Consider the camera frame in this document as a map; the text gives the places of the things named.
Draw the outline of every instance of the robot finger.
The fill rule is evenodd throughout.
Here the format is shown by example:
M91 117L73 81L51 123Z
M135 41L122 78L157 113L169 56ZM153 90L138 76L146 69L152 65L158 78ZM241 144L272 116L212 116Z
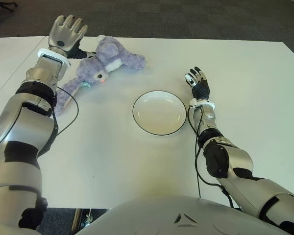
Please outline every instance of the robot finger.
M199 74L194 69L191 69L190 71L196 78L199 77Z
M187 73L185 74L185 79L186 79L186 82L191 86L191 87L194 87L197 85L197 80L190 74L190 73Z
M75 16L74 15L69 15L66 20L64 21L63 25L65 25L68 28L71 28L72 23L74 21Z
M80 30L79 34L81 34L81 37L84 37L84 35L86 34L87 32L87 29L88 29L88 25L84 25L82 27L82 29Z
M74 22L74 24L73 24L73 26L72 26L72 29L75 31L75 33L78 33L78 32L79 32L79 30L80 30L80 28L81 28L81 26L82 26L82 22L83 22L83 19L82 19L82 18L78 18L78 19Z
M65 20L65 16L58 16L58 18L55 20L55 23L62 26L64 20Z

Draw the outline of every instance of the black cable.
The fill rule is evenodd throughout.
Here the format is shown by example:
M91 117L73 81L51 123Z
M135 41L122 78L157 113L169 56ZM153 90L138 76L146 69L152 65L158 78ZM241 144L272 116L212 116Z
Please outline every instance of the black cable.
M77 103L77 101L76 101L76 99L70 94L70 93L68 93L66 90L64 90L64 89L62 89L62 88L60 88L60 87L57 87L57 88L59 88L60 90L62 90L62 91L64 91L66 94L68 94L73 100L74 100L74 102L75 102L75 104L76 104L76 107L77 107L77 112L76 112L76 116L74 117L74 119L64 128L64 129L62 129L58 134L57 134L57 136L58 135L60 135L64 130L66 130L76 119L77 119L77 116L78 116L78 113L79 113L79 106L78 106L78 103Z
M229 203L230 203L230 207L231 208L234 208L233 206L233 202L232 202L232 198L230 196L230 194L228 193L228 191L225 189L224 186L222 185L219 185L219 184L213 184L213 183L209 183L207 181L205 181L202 176L200 175L199 171L198 171L198 165L197 165L197 160L198 160L198 156L200 154L200 150L202 148L202 146L199 146L199 149L197 151L197 141L198 141L198 137L199 137L199 127L200 127L200 124L201 124L201 120L202 120L202 114L203 114L203 110L202 108L200 107L200 110L201 110L201 117L200 117L200 120L199 120L199 124L198 124L198 128L197 128L197 131L195 131L195 128L193 127L193 125L191 124L191 121L190 121L190 117L189 117L189 111L190 111L190 108L188 108L187 110L187 120L191 126L191 128L194 130L195 134L196 134L196 141L195 141L195 169L196 169L196 173L197 173L197 185L198 185L198 192L199 192L199 197L201 197L200 195L200 188L199 188L199 180L198 178L201 179L202 182L204 182L205 184L209 185L209 186L216 186L216 187L219 187L222 191L222 193L228 198L229 200Z
M193 129L194 133L197 135L197 132L196 132L195 128L191 124L191 120L190 120L190 109L191 109L191 107L188 107L188 110L187 110L187 120L188 120L188 123L190 124L191 128Z

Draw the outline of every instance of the chair leg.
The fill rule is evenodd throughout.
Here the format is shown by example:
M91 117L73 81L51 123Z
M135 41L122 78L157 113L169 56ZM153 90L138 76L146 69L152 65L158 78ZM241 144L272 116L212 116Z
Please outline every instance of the chair leg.
M18 5L16 4L16 2L0 2L0 6L2 8L4 8L4 9L7 9L9 12L14 12L14 10L11 9L11 8L8 8L8 7L4 6L4 5L14 5L15 7L18 7Z

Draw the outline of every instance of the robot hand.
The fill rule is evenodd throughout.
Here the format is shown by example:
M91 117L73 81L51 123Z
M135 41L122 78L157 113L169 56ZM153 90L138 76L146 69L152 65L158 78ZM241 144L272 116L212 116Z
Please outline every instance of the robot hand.
M82 27L83 20L78 18L75 23L74 15L66 19L59 16L49 34L49 49L67 58L82 59L93 57L94 52L85 52L79 49L79 42L87 32L87 25Z
M205 74L198 68L191 69L191 73L185 74L187 83L192 87L193 97L198 99L209 99L209 86Z

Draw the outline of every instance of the robotic arm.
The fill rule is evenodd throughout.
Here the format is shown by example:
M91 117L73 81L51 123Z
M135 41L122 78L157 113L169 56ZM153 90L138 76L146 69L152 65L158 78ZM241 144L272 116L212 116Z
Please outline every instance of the robotic arm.
M252 175L247 152L223 136L215 123L214 104L204 73L197 67L185 75L192 87L198 145L202 147L209 174L234 198L241 210L294 235L294 194L275 182Z
M0 116L0 234L33 235L47 208L41 197L37 158L50 149L58 125L54 115L57 82L70 66L68 58L91 56L78 46L87 31L70 15L55 21L49 50L38 52L35 67Z

